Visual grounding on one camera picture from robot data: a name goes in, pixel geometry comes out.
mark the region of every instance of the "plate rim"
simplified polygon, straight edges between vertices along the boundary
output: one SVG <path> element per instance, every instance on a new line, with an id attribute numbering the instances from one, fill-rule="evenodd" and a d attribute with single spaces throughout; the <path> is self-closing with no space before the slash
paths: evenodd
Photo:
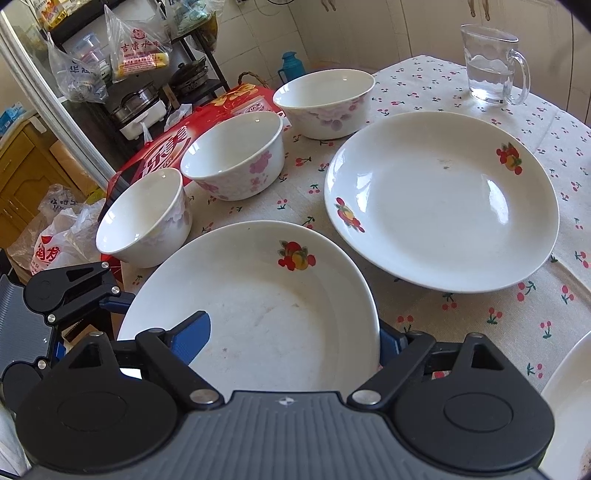
<path id="1" fill-rule="evenodd" d="M 173 255 L 171 255 L 169 258 L 167 258 L 162 265 L 159 266 L 159 268 L 161 268 L 166 262 L 169 262 L 173 257 L 175 257 L 175 255 L 181 255 L 181 251 L 185 250 L 187 252 L 191 251 L 192 248 L 195 248 L 195 246 L 193 245 L 191 248 L 187 248 L 189 245 L 195 243 L 199 243 L 199 240 L 204 238 L 205 236 L 208 235 L 212 235 L 215 234 L 213 236 L 210 236 L 209 239 L 211 240 L 212 238 L 215 240 L 215 237 L 217 235 L 220 235 L 220 233 L 216 233 L 216 232 L 222 232 L 222 234 L 225 234 L 228 230 L 233 230 L 233 229 L 243 229 L 243 228 L 248 228 L 251 225 L 271 225 L 271 226 L 287 226 L 288 228 L 293 228 L 297 231 L 300 232 L 305 232 L 305 235 L 311 235 L 312 237 L 315 237 L 318 241 L 320 242 L 324 242 L 331 250 L 333 250 L 336 254 L 338 254 L 338 256 L 340 258 L 342 258 L 342 260 L 346 263 L 348 263 L 350 265 L 350 267 L 352 268 L 352 272 L 355 275 L 355 277 L 359 280 L 359 284 L 360 286 L 363 287 L 362 290 L 358 290 L 360 296 L 364 297 L 366 299 L 366 301 L 368 302 L 368 307 L 369 310 L 371 311 L 371 318 L 369 319 L 369 325 L 368 327 L 371 327 L 374 331 L 374 341 L 371 342 L 371 351 L 369 351 L 368 353 L 368 359 L 371 357 L 371 363 L 372 365 L 375 365 L 375 371 L 370 372 L 368 374 L 368 379 L 371 377 L 371 375 L 375 374 L 375 372 L 377 372 L 378 366 L 379 366 L 379 353 L 380 353 L 380 338 L 379 338 L 379 316 L 378 316 L 378 309 L 377 306 L 375 304 L 375 299 L 374 296 L 371 293 L 371 289 L 369 288 L 369 284 L 367 282 L 367 280 L 365 279 L 365 277 L 363 276 L 363 274 L 361 273 L 361 270 L 359 269 L 359 267 L 355 264 L 355 262 L 353 262 L 353 259 L 351 259 L 350 256 L 348 256 L 348 254 L 340 247 L 338 246 L 335 242 L 333 242 L 330 238 L 322 235 L 321 233 L 318 233 L 312 229 L 303 227 L 297 223 L 291 223 L 291 222 L 283 222 L 281 220 L 249 220 L 246 222 L 237 222 L 237 223 L 231 223 L 229 225 L 225 225 L 222 226 L 220 228 L 217 228 L 215 230 L 212 230 L 211 232 L 208 232 L 204 235 L 200 235 L 197 238 L 191 240 L 189 243 L 183 245 L 179 250 L 177 250 Z M 142 286 L 142 288 L 145 288 L 146 285 L 152 281 L 154 277 L 154 275 L 156 274 L 156 271 L 154 271 L 154 273 L 152 275 L 150 275 L 150 277 L 148 278 L 148 280 L 146 281 L 146 283 Z M 119 335 L 121 334 L 123 325 L 125 323 L 125 319 L 121 324 L 121 328 L 119 330 L 119 334 L 117 335 L 117 340 L 120 340 L 122 338 L 119 338 Z M 340 388 L 338 385 L 334 384 L 334 381 L 332 382 L 332 387 L 331 390 L 335 390 L 335 391 L 340 391 Z"/>
<path id="2" fill-rule="evenodd" d="M 471 115 L 466 115 L 464 113 L 456 113 L 456 112 L 435 112 L 435 111 L 425 111 L 425 112 L 402 112 L 402 113 L 397 113 L 396 115 L 392 115 L 388 118 L 384 118 L 384 119 L 380 119 L 379 121 L 374 122 L 371 125 L 367 125 L 364 128 L 362 128 L 361 130 L 359 130 L 358 132 L 356 132 L 355 134 L 353 134 L 351 137 L 349 137 L 345 143 L 343 143 L 343 145 L 340 146 L 340 148 L 335 152 L 333 158 L 330 160 L 330 165 L 328 170 L 326 171 L 326 175 L 324 177 L 324 207 L 326 208 L 326 213 L 330 219 L 330 222 L 332 223 L 333 227 L 335 228 L 335 230 L 337 231 L 337 233 L 340 235 L 340 237 L 347 243 L 347 245 L 349 245 L 353 250 L 355 250 L 359 255 L 361 255 L 362 257 L 364 257 L 364 259 L 366 259 L 367 261 L 369 261 L 371 264 L 375 265 L 376 267 L 378 267 L 380 270 L 385 271 L 386 273 L 389 273 L 391 275 L 393 275 L 396 278 L 399 278 L 401 280 L 404 280 L 406 282 L 412 283 L 414 285 L 418 285 L 420 287 L 424 287 L 424 288 L 429 288 L 430 290 L 435 290 L 435 291 L 448 291 L 447 289 L 443 288 L 440 285 L 436 285 L 436 284 L 431 284 L 429 282 L 423 282 L 423 281 L 417 281 L 417 280 L 411 280 L 410 278 L 403 276 L 403 275 L 399 275 L 397 274 L 395 271 L 393 271 L 390 268 L 385 268 L 382 265 L 379 265 L 378 262 L 374 261 L 372 258 L 370 258 L 371 255 L 366 255 L 365 253 L 363 253 L 360 249 L 358 249 L 357 246 L 352 245 L 351 242 L 349 242 L 349 238 L 347 235 L 342 234 L 342 232 L 346 232 L 346 230 L 344 230 L 344 227 L 342 225 L 342 222 L 338 222 L 337 219 L 335 218 L 335 214 L 332 212 L 331 206 L 333 204 L 332 199 L 329 197 L 329 174 L 332 173 L 334 175 L 334 159 L 345 149 L 346 145 L 348 142 L 350 142 L 351 140 L 353 140 L 357 135 L 359 135 L 361 132 L 364 132 L 368 129 L 377 129 L 380 125 L 386 124 L 386 123 L 392 123 L 395 119 L 400 120 L 401 116 L 419 116 L 419 115 L 425 115 L 425 114 L 430 114 L 430 115 L 440 115 L 440 116 L 458 116 L 458 117 L 465 117 L 465 118 L 469 118 L 470 120 L 476 121 L 476 122 L 480 122 L 482 124 L 485 124 L 487 126 L 487 128 L 495 128 L 500 130 L 501 132 L 503 132 L 505 135 L 509 136 L 511 139 L 513 139 L 513 141 L 515 141 L 516 143 L 518 143 L 519 145 L 521 145 L 521 147 L 523 149 L 525 149 L 529 154 L 531 154 L 531 156 L 534 158 L 535 162 L 537 163 L 537 166 L 541 169 L 541 171 L 544 174 L 544 178 L 545 180 L 548 182 L 548 185 L 550 186 L 550 189 L 553 192 L 553 208 L 552 210 L 554 211 L 554 217 L 556 219 L 556 228 L 555 228 L 555 232 L 554 232 L 554 240 L 552 242 L 552 247 L 550 248 L 550 252 L 548 253 L 548 255 L 544 258 L 544 260 L 535 268 L 533 269 L 531 272 L 529 272 L 525 277 L 520 278 L 519 280 L 516 281 L 512 281 L 508 284 L 503 284 L 501 286 L 498 287 L 494 287 L 494 288 L 487 288 L 487 289 L 463 289 L 463 290 L 455 290 L 454 293 L 488 293 L 488 292 L 493 292 L 493 291 L 499 291 L 499 290 L 503 290 L 505 288 L 509 288 L 512 287 L 513 285 L 518 284 L 520 281 L 530 277 L 531 275 L 533 275 L 535 272 L 537 272 L 548 260 L 548 258 L 550 257 L 550 255 L 552 254 L 552 250 L 554 250 L 554 247 L 556 246 L 556 242 L 558 240 L 558 230 L 560 228 L 560 209 L 558 207 L 558 198 L 556 198 L 556 191 L 554 189 L 554 186 L 552 185 L 552 182 L 550 180 L 550 177 L 548 176 L 548 173 L 546 172 L 544 166 L 540 163 L 540 161 L 538 160 L 538 158 L 531 152 L 531 150 L 529 148 L 527 148 L 524 144 L 522 144 L 520 141 L 518 141 L 513 135 L 511 135 L 510 133 L 506 132 L 505 130 L 503 130 L 502 128 L 498 127 L 497 125 L 493 125 L 493 124 L 489 124 L 488 122 L 480 119 L 480 118 L 476 118 L 474 116 Z"/>

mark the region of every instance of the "water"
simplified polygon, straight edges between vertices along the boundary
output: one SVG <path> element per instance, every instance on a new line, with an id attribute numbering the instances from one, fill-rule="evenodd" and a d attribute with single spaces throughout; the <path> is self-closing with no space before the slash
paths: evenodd
<path id="1" fill-rule="evenodd" d="M 493 105 L 506 103 L 515 70 L 510 70 L 502 60 L 487 60 L 482 55 L 466 59 L 466 70 L 468 86 L 474 97 Z"/>

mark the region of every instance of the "pink floral bowl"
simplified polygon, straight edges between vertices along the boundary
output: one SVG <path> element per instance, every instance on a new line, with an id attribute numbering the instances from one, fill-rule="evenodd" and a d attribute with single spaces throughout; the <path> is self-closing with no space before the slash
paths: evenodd
<path id="1" fill-rule="evenodd" d="M 374 77 L 361 70 L 322 70 L 287 83 L 273 102 L 305 137 L 341 138 L 366 125 L 374 85 Z"/>
<path id="2" fill-rule="evenodd" d="M 244 200 L 266 189 L 285 160 L 283 120 L 243 113 L 217 124 L 189 147 L 181 172 L 220 200 Z"/>
<path id="3" fill-rule="evenodd" d="M 161 168 L 115 200 L 100 222 L 96 247 L 134 267 L 155 267 L 183 246 L 192 224 L 180 172 Z"/>

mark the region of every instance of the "plastic container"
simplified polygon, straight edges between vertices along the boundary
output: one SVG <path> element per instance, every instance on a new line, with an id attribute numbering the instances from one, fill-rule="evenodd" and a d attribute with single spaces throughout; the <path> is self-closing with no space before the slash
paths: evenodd
<path id="1" fill-rule="evenodd" d="M 303 77 L 306 74 L 304 64 L 300 59 L 296 58 L 295 51 L 286 51 L 281 58 L 283 59 L 283 68 L 277 70 L 277 73 L 283 83 L 288 83 L 296 78 Z"/>

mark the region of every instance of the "metal screw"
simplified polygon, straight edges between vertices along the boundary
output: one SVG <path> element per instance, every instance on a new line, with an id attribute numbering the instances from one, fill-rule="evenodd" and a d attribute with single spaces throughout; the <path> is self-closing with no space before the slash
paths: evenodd
<path id="1" fill-rule="evenodd" d="M 374 390 L 357 390 L 353 393 L 353 400 L 360 405 L 375 405 L 382 399 L 382 395 Z"/>
<path id="2" fill-rule="evenodd" d="M 215 390 L 211 390 L 210 388 L 200 388 L 199 390 L 193 390 L 189 395 L 191 401 L 203 405 L 209 405 L 211 403 L 214 403 L 218 400 L 219 397 L 220 394 L 217 393 Z"/>

